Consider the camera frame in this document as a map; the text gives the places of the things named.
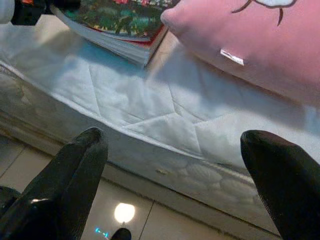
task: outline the book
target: book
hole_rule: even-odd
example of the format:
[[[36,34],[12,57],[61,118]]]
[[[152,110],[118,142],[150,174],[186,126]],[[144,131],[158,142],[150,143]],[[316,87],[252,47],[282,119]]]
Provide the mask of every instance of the book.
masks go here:
[[[179,0],[81,0],[77,9],[51,11],[82,37],[146,66],[167,28],[160,16]]]

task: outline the pink pillow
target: pink pillow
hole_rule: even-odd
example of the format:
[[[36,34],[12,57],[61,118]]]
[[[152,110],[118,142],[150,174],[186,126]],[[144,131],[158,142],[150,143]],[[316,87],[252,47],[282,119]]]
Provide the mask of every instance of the pink pillow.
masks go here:
[[[319,16],[320,0],[181,0],[161,19],[217,68],[320,106]]]

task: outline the bed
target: bed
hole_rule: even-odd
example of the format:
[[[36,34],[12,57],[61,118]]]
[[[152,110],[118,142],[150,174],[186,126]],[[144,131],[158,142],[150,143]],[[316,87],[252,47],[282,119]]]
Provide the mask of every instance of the bed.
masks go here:
[[[241,133],[275,133],[320,162],[318,109],[203,63],[171,33],[143,69],[54,16],[36,27],[0,25],[0,91],[0,128],[8,135],[54,154],[99,127],[110,163],[244,221],[258,239],[279,233],[245,169]],[[237,237],[257,239],[257,231]]]

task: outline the white cable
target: white cable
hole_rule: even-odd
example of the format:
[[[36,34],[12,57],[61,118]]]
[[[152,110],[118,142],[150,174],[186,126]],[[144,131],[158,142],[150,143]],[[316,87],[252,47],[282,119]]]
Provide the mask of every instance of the white cable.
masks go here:
[[[0,0],[0,24],[7,24],[15,13],[15,0]]]

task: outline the beige floor tile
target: beige floor tile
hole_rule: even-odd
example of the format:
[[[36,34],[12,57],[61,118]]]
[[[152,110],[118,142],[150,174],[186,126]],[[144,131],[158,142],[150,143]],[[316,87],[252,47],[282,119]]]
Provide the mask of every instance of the beige floor tile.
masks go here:
[[[164,206],[154,204],[140,240],[234,240]]]

